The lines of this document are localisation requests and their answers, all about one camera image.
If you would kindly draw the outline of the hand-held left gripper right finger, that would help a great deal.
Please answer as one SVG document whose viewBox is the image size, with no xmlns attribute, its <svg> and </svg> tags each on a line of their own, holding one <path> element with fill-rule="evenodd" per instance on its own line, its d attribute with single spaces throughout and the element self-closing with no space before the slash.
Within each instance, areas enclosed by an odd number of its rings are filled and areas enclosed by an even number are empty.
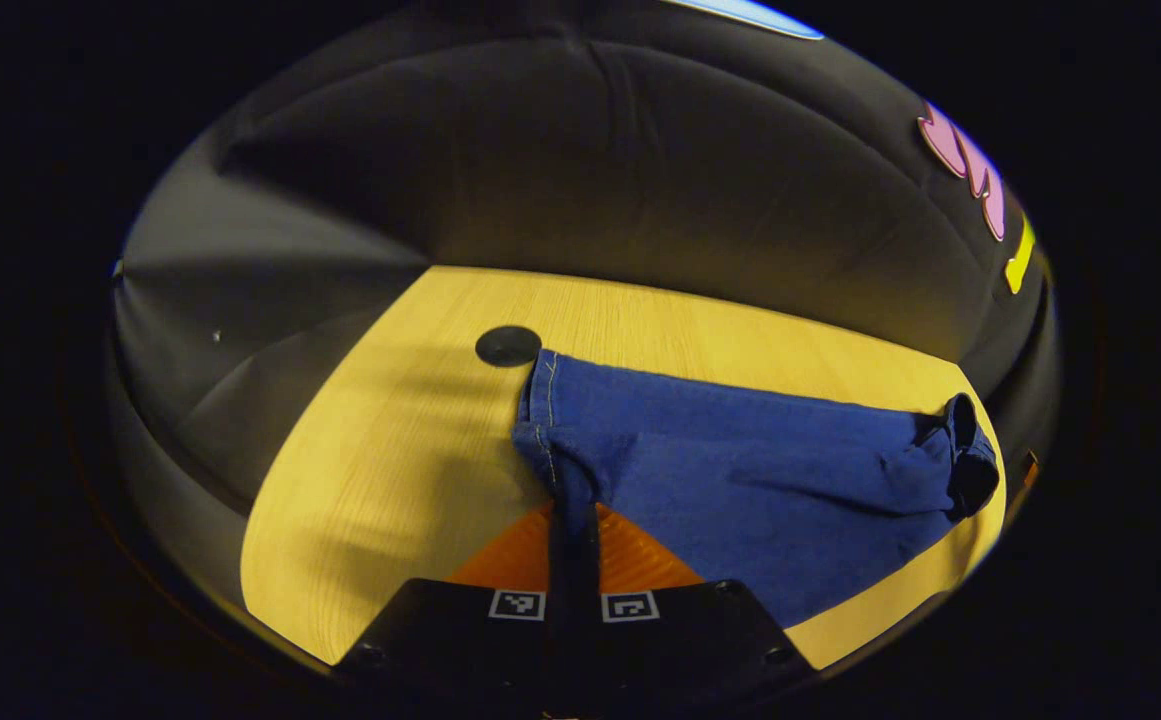
<svg viewBox="0 0 1161 720">
<path fill-rule="evenodd" d="M 748 701 L 813 669 L 752 589 L 704 579 L 597 503 L 575 550 L 575 694 L 584 701 Z"/>
</svg>

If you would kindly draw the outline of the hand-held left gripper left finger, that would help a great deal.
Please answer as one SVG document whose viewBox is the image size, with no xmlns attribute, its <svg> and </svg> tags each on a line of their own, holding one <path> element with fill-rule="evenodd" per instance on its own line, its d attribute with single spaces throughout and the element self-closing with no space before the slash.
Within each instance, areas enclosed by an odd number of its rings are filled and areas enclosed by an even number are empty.
<svg viewBox="0 0 1161 720">
<path fill-rule="evenodd" d="M 452 582 L 406 579 L 333 674 L 411 701 L 570 701 L 570 506 L 531 511 Z"/>
</svg>

